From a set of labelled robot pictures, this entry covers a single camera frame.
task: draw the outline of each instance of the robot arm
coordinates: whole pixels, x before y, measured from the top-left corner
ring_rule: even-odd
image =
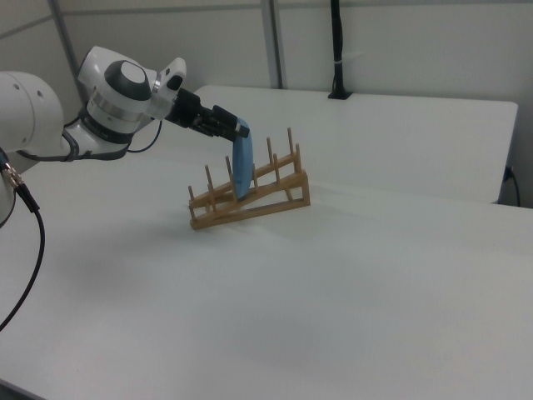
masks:
[[[89,101],[79,118],[64,127],[61,103],[42,79],[0,72],[0,148],[34,162],[118,159],[146,117],[232,142],[247,138],[250,131],[237,117],[218,106],[203,107],[197,95],[181,88],[186,74],[181,58],[156,72],[94,47],[77,77],[91,93]],[[0,226],[11,204],[7,179],[0,180]]]

